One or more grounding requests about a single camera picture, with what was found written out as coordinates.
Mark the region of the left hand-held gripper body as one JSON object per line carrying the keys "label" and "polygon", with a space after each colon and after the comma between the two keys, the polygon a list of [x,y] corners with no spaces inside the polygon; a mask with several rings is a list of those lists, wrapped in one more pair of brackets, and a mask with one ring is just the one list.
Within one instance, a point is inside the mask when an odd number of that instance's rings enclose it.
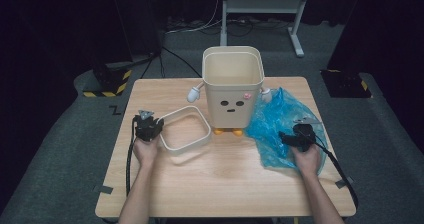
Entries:
{"label": "left hand-held gripper body", "polygon": [[156,122],[153,112],[140,110],[135,116],[135,134],[136,137],[143,141],[151,141],[156,137]]}

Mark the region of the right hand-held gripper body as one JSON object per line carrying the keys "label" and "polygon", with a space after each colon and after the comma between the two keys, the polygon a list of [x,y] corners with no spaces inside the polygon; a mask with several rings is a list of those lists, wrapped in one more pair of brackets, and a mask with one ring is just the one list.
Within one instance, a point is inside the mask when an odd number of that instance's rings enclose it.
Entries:
{"label": "right hand-held gripper body", "polygon": [[317,136],[312,127],[313,124],[320,124],[320,121],[310,117],[304,117],[294,121],[293,132],[298,138],[300,151],[308,151],[310,146],[316,143]]}

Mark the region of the blue plastic bag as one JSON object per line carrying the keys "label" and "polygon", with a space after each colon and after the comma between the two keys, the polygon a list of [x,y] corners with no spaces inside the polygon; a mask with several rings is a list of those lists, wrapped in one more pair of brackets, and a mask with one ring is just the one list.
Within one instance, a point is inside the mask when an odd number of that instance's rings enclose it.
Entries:
{"label": "blue plastic bag", "polygon": [[260,97],[254,106],[249,125],[245,128],[247,137],[253,138],[265,168],[294,168],[296,164],[288,145],[281,141],[279,133],[294,135],[293,127],[304,119],[311,120],[311,126],[318,137],[318,143],[328,147],[324,126],[317,116],[287,90],[279,87],[271,90],[272,100],[268,103]]}

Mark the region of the person's left hand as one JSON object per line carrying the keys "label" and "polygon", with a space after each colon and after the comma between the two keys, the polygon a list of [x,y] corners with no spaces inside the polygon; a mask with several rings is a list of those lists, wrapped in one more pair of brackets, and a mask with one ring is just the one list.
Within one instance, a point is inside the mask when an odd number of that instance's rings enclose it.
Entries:
{"label": "person's left hand", "polygon": [[141,167],[152,166],[158,153],[158,138],[149,142],[137,138],[134,141],[133,153]]}

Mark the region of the person's right hand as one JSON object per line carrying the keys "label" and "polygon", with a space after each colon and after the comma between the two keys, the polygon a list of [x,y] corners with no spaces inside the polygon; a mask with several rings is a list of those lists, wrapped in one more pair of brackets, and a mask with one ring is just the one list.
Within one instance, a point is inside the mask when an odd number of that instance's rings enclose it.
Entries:
{"label": "person's right hand", "polygon": [[311,146],[306,152],[301,152],[297,148],[291,148],[295,164],[303,177],[316,177],[321,163],[319,148]]}

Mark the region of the black stand base striped tape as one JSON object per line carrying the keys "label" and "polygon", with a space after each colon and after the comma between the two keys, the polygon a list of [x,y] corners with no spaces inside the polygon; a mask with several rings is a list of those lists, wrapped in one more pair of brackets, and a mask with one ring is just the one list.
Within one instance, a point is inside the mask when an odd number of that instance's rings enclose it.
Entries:
{"label": "black stand base striped tape", "polygon": [[83,88],[85,97],[116,97],[126,88],[131,70],[111,70],[105,64],[95,65],[92,74]]}
{"label": "black stand base striped tape", "polygon": [[328,93],[333,98],[370,98],[368,85],[358,74],[339,70],[320,71]]}

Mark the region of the black curtain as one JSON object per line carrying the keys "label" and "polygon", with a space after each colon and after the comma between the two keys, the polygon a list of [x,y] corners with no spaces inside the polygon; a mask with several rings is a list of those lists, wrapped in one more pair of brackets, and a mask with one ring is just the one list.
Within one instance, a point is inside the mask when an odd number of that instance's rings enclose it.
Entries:
{"label": "black curtain", "polygon": [[95,65],[160,53],[156,0],[0,0],[0,199]]}
{"label": "black curtain", "polygon": [[424,149],[424,0],[357,0],[328,67],[371,74]]}

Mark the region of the white-framed desk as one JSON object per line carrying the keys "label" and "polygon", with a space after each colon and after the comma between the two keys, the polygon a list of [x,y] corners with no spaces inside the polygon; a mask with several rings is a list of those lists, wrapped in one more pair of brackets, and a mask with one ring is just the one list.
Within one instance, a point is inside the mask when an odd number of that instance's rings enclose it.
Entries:
{"label": "white-framed desk", "polygon": [[295,54],[305,56],[297,32],[306,6],[307,0],[222,0],[222,21],[220,45],[227,45],[227,15],[236,13],[250,14],[294,14],[295,19],[291,27],[287,28]]}

